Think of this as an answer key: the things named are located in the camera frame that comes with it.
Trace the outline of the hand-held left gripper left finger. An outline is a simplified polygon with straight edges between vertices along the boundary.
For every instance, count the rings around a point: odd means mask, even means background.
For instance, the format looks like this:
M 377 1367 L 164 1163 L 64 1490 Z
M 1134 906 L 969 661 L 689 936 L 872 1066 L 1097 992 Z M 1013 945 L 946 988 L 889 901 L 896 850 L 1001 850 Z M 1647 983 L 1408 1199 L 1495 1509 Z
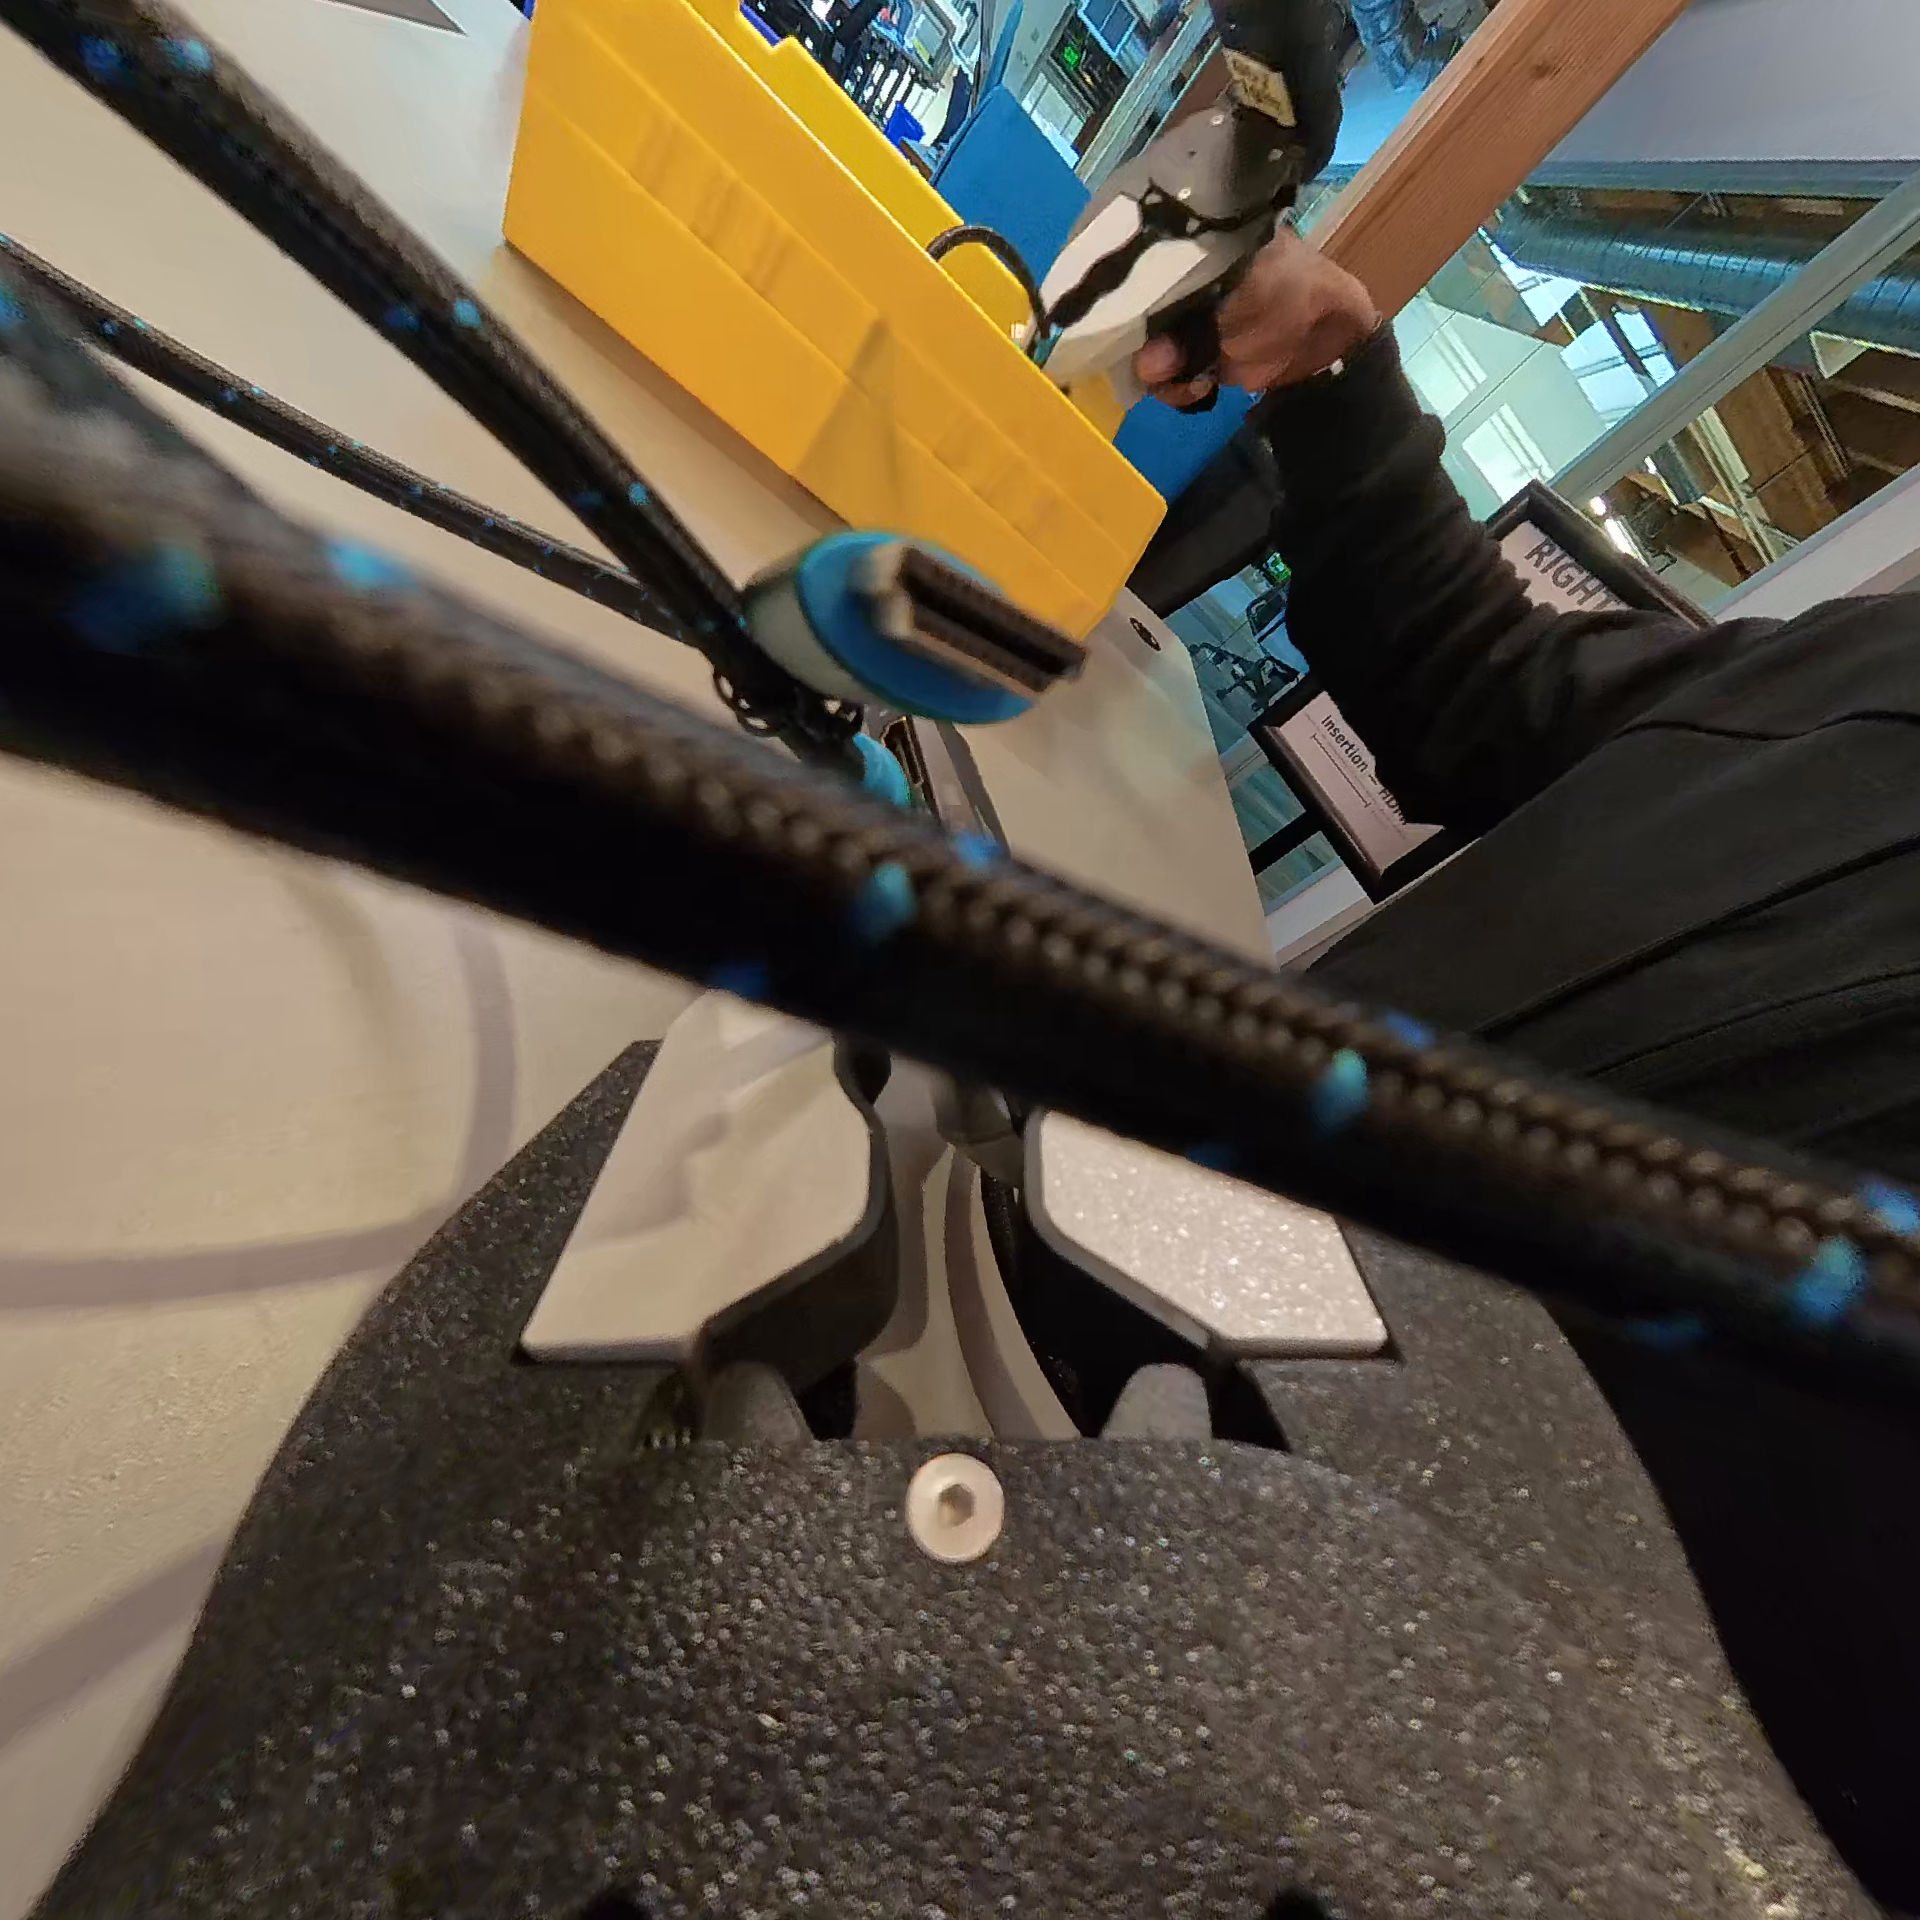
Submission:
M 891 1171 L 872 1096 L 816 1026 L 742 996 L 669 1023 L 588 1203 L 532 1306 L 532 1363 L 721 1363 L 728 1335 L 800 1302 L 780 1366 L 864 1343 L 828 1317 L 828 1276 L 876 1247 Z

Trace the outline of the grey ceiling duct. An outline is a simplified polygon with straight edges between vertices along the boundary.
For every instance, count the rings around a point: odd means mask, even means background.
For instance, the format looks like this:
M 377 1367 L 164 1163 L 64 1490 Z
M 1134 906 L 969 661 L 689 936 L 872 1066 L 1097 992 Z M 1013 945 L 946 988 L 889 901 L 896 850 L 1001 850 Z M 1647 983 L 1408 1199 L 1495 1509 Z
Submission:
M 1492 245 L 1539 274 L 1738 319 L 1787 288 L 1828 242 L 1778 230 L 1615 224 L 1508 205 L 1492 224 Z M 1869 348 L 1916 355 L 1916 245 L 1868 274 L 1824 324 Z

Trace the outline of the blue partition panel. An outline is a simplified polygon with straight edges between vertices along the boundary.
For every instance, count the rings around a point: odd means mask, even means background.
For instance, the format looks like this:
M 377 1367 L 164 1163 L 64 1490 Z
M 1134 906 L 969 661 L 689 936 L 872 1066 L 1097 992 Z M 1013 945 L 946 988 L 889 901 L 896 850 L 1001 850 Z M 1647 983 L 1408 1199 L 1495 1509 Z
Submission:
M 998 232 L 1043 284 L 1089 188 L 1014 100 L 997 97 L 993 108 L 956 133 L 933 185 L 962 224 Z

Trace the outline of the person's right hand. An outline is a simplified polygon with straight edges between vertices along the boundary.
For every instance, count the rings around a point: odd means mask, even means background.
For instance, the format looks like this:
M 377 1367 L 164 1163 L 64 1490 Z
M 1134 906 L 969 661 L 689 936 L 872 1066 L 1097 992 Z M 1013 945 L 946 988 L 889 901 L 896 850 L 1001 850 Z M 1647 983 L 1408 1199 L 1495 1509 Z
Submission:
M 1167 335 L 1147 344 L 1134 377 L 1167 407 L 1198 407 L 1207 394 L 1305 382 L 1361 348 L 1383 324 L 1369 288 L 1305 242 L 1277 230 L 1214 312 L 1216 345 L 1195 352 Z

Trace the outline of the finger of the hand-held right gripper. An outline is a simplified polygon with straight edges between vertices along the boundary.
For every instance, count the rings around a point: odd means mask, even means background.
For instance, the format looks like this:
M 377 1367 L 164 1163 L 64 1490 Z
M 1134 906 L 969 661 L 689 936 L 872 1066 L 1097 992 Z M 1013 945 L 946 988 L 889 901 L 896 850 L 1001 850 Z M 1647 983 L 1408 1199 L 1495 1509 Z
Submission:
M 1277 219 L 1277 123 L 1177 123 L 1089 196 L 1043 272 L 1043 301 L 1097 303 L 1164 245 L 1253 251 Z
M 1214 335 L 1212 312 L 1238 282 L 1246 251 L 1246 230 L 1073 232 L 1041 282 L 1051 325 L 1043 380 L 1054 389 L 1076 389 L 1112 377 L 1123 398 L 1136 398 L 1136 352 L 1157 335 L 1176 335 L 1195 355 Z

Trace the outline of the framed sign large print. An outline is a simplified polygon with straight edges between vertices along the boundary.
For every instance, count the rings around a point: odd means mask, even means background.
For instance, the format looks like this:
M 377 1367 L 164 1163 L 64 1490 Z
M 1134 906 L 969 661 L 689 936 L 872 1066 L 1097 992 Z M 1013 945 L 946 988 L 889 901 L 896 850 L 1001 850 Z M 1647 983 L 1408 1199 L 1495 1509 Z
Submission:
M 1482 523 L 1524 599 L 1551 611 L 1646 611 L 1700 629 L 1709 613 L 1669 588 L 1639 552 L 1615 541 L 1618 523 L 1589 517 L 1541 480 L 1502 503 Z

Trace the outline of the yellow plastic bin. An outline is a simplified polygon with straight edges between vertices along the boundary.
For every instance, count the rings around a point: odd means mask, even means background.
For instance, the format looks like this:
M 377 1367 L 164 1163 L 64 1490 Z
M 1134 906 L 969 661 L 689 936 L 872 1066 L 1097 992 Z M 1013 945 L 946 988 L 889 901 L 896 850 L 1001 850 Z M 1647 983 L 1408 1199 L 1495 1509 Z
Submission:
M 501 235 L 841 527 L 969 560 L 1083 641 L 1164 503 L 1117 398 L 794 40 L 737 3 L 539 3 Z

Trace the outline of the black hdmi switch box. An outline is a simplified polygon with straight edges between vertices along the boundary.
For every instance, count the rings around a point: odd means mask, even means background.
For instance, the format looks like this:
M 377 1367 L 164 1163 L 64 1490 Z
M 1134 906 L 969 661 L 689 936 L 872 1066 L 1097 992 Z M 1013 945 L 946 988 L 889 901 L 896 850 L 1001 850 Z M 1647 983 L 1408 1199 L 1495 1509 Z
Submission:
M 962 852 L 981 863 L 1004 852 L 997 804 L 956 724 L 896 716 L 886 724 L 881 740 L 900 760 L 915 799 Z M 943 1071 L 931 1075 L 931 1096 L 941 1137 L 981 1177 L 1020 1189 L 1031 1104 L 1020 1094 Z

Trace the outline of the person's torso in black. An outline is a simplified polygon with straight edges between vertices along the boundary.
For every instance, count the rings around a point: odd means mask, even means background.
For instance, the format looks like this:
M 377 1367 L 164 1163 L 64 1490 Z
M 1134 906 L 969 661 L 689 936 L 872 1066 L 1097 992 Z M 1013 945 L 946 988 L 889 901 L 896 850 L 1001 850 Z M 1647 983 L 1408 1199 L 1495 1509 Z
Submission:
M 1470 835 L 1311 977 L 1916 1196 L 1916 599 L 1691 628 L 1308 611 L 1391 792 Z M 1916 1918 L 1916 1417 L 1571 1333 L 1731 1665 Z

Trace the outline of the framed sign small print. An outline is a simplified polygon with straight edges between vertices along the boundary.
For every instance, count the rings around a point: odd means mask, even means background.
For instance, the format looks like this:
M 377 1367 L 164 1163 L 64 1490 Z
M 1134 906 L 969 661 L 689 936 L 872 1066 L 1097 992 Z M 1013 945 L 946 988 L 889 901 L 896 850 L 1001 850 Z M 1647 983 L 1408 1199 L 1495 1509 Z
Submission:
M 1323 834 L 1370 906 L 1453 859 L 1462 840 L 1412 824 L 1318 675 L 1305 675 L 1246 724 L 1251 740 L 1301 804 L 1301 835 Z

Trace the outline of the person's right forearm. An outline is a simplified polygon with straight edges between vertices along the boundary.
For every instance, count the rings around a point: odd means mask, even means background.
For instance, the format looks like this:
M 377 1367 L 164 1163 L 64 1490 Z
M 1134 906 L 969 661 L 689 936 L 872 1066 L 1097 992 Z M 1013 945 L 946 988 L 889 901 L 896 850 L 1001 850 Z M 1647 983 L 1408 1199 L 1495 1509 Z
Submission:
M 1285 637 L 1405 815 L 1487 834 L 1732 641 L 1666 611 L 1551 611 L 1443 470 L 1391 325 L 1259 407 Z

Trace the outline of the wooden beam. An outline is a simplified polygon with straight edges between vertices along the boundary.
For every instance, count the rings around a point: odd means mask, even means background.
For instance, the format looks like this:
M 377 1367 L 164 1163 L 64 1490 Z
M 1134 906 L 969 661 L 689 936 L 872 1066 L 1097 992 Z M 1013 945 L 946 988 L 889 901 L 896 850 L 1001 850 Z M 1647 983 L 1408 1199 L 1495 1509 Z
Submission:
M 1398 317 L 1689 3 L 1497 3 L 1308 242 Z

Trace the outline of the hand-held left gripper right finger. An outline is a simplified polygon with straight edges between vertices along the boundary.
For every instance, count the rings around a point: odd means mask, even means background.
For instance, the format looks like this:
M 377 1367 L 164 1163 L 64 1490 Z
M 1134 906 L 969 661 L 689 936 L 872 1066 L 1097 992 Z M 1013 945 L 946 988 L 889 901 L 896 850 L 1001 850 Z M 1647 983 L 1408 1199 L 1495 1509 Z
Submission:
M 1065 1264 L 1214 1358 L 1375 1358 L 1391 1343 L 1333 1215 L 1212 1166 L 1038 1110 L 1020 1203 Z

